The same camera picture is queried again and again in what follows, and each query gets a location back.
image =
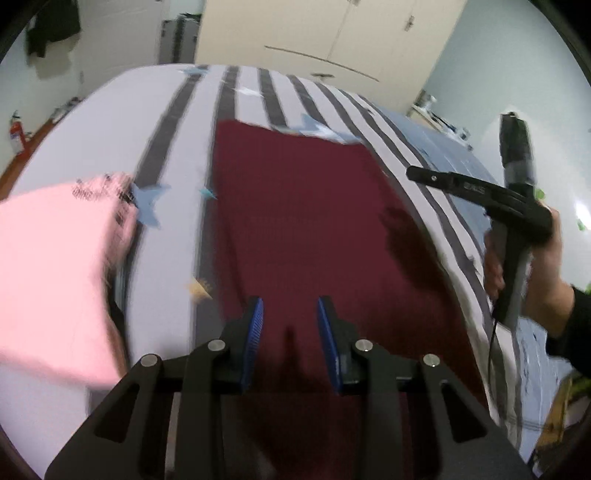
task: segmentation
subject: bed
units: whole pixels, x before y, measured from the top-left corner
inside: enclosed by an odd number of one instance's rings
[[[321,118],[330,129],[360,138],[383,163],[384,174],[404,190],[411,202],[407,207],[452,279],[485,378],[492,330],[482,288],[488,220],[477,206],[419,189],[404,172],[417,165],[488,181],[492,177],[461,145],[356,94],[254,67],[174,64],[130,70],[56,127],[12,195],[109,171],[133,173],[139,187],[169,186],[155,203],[160,227],[138,231],[114,295],[125,313],[132,363],[145,353],[185,355],[222,328],[216,303],[195,308],[186,286],[213,268],[203,188],[209,184],[216,123],[237,119],[264,128],[298,129],[303,116]],[[570,368],[547,357],[544,332],[528,320],[520,320],[514,338],[503,329],[498,338],[495,381],[492,391],[486,389],[491,416],[527,460],[539,435],[535,425],[543,423],[557,384]],[[0,365],[0,391],[0,424],[41,477],[104,395],[6,365]]]

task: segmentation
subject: folded pink clothing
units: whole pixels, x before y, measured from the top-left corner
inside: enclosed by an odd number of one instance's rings
[[[131,242],[124,173],[0,202],[0,361],[94,387],[125,373],[105,277]]]

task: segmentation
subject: human hand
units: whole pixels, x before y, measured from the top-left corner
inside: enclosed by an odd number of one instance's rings
[[[527,293],[522,305],[523,315],[548,330],[552,337],[559,337],[569,319],[574,304],[573,289],[560,278],[562,263],[562,235],[560,215],[550,209],[553,234],[550,240],[532,249],[532,262]],[[495,252],[491,232],[485,236],[485,290],[492,300],[505,288],[503,268]]]

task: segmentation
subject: person's arm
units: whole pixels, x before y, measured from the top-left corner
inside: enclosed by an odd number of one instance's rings
[[[523,314],[548,332],[546,351],[549,355],[568,359],[583,375],[591,377],[591,296],[560,278],[562,237],[556,210],[552,210],[552,217],[552,238],[546,245],[532,250]],[[490,235],[485,241],[485,290],[496,300],[505,287],[503,269]]]

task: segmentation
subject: wooden floor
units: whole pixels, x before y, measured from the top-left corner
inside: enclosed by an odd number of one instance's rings
[[[36,133],[31,140],[27,142],[25,151],[12,159],[8,168],[0,177],[0,202],[5,200],[10,194],[14,184],[17,182],[22,171],[27,166],[29,159],[41,144],[47,134],[55,127],[55,124],[50,120],[47,121]]]

